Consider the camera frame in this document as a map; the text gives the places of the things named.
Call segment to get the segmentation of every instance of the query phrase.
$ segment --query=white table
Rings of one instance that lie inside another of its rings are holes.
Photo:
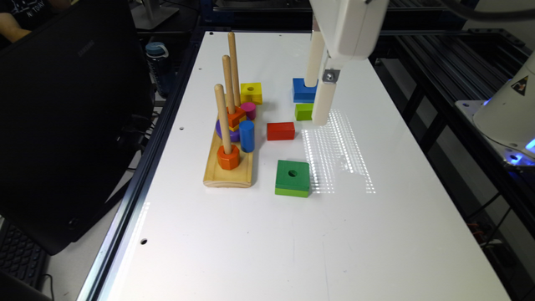
[[[143,210],[100,299],[508,300],[368,61],[342,71],[329,124],[294,121],[309,34],[237,33],[242,83],[262,83],[253,185],[202,185],[224,84],[206,34]],[[308,161],[309,198],[276,196],[278,160]]]

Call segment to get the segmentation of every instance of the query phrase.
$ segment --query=black monitor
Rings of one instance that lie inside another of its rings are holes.
[[[126,0],[80,0],[0,52],[0,215],[54,255],[110,209],[154,92]]]

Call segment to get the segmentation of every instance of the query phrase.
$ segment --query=keyboard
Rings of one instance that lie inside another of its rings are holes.
[[[49,255],[13,224],[0,220],[0,270],[41,290]]]

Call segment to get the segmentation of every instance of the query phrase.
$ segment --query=water bottle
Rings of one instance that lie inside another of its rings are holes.
[[[147,52],[150,73],[156,82],[158,93],[162,97],[167,97],[176,79],[169,52],[161,42],[148,43],[145,46],[145,51]]]

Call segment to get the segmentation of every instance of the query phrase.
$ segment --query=red rectangular block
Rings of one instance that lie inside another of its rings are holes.
[[[267,140],[293,140],[295,127],[293,122],[279,122],[267,124]]]

